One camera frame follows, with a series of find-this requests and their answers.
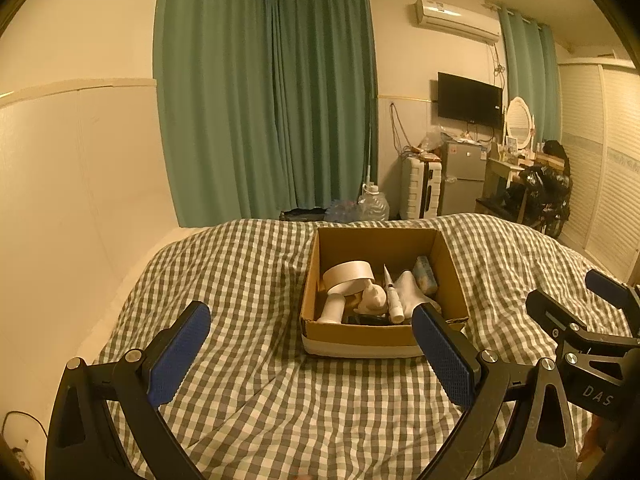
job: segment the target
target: oval mirror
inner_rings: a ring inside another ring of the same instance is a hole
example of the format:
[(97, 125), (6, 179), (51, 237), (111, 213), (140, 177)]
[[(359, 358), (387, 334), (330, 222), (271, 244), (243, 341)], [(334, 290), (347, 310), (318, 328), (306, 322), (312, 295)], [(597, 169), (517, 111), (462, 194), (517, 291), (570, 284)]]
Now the oval mirror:
[(531, 113), (526, 102), (520, 97), (514, 97), (507, 108), (505, 117), (507, 135), (516, 139), (518, 149), (527, 147), (531, 140)]

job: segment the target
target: bed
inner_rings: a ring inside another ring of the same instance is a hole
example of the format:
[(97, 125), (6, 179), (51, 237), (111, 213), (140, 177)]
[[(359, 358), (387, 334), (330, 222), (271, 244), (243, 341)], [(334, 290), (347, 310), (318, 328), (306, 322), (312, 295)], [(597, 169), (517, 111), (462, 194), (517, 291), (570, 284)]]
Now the bed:
[[(161, 407), (205, 478), (413, 479), (460, 418), (423, 357), (305, 354), (298, 308), (317, 225), (233, 221), (167, 245), (146, 266), (98, 356), (109, 362), (145, 347), (191, 300), (209, 305), (209, 336), (174, 400)], [(470, 309), (466, 335), (504, 360), (554, 356), (553, 341), (524, 310), (534, 288), (590, 330), (627, 335), (622, 314), (584, 287), (593, 266), (525, 226), (475, 214), (351, 225), (439, 229)], [(111, 409), (135, 471), (153, 478), (119, 407)], [(503, 405), (472, 478), (490, 464), (510, 409)], [(579, 443), (590, 416), (572, 405), (571, 412)]]

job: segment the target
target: tv screen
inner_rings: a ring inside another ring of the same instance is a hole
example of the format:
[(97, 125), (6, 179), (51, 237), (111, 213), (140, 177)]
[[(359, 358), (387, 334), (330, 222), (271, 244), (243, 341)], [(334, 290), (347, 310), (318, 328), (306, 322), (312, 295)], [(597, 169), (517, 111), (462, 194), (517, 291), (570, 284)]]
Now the tv screen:
[(502, 88), (438, 72), (438, 115), (502, 127)]

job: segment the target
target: silver bolt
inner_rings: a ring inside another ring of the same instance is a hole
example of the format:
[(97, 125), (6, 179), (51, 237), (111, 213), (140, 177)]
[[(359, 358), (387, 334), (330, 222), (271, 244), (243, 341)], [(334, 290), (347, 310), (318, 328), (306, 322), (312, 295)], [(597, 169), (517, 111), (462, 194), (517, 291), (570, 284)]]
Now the silver bolt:
[(548, 357), (543, 357), (542, 359), (540, 359), (540, 364), (543, 368), (549, 371), (553, 370), (556, 367), (556, 363), (554, 362), (554, 360), (549, 359)]
[(140, 361), (140, 358), (142, 357), (142, 352), (140, 350), (129, 350), (126, 355), (124, 356), (124, 360), (127, 363), (136, 363), (138, 361)]
[(69, 370), (75, 370), (79, 366), (80, 366), (79, 357), (72, 357), (71, 359), (69, 359), (69, 361), (66, 362), (66, 367), (69, 368)]
[(487, 363), (495, 363), (498, 360), (498, 354), (493, 350), (482, 350), (480, 357), (482, 361), (486, 361)]

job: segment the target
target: white mirror frame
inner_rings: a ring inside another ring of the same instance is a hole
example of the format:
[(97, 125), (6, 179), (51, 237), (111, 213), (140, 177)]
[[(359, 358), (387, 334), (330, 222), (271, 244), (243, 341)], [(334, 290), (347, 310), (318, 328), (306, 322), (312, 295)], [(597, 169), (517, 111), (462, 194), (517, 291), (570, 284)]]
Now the white mirror frame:
[(527, 147), (527, 145), (531, 141), (531, 127), (532, 127), (531, 112), (529, 111), (529, 107), (527, 106), (526, 102), (524, 102), (523, 98), (514, 97), (511, 100), (511, 102), (509, 103), (509, 107), (507, 108), (507, 113), (504, 116), (504, 124), (507, 130), (507, 135), (510, 137), (513, 137), (511, 135), (511, 128), (509, 126), (509, 110), (511, 110), (511, 107), (516, 107), (516, 106), (523, 108), (523, 110), (527, 114), (527, 121), (529, 121), (529, 133), (527, 134), (527, 139), (524, 142), (518, 142), (518, 149), (523, 150), (524, 148)]

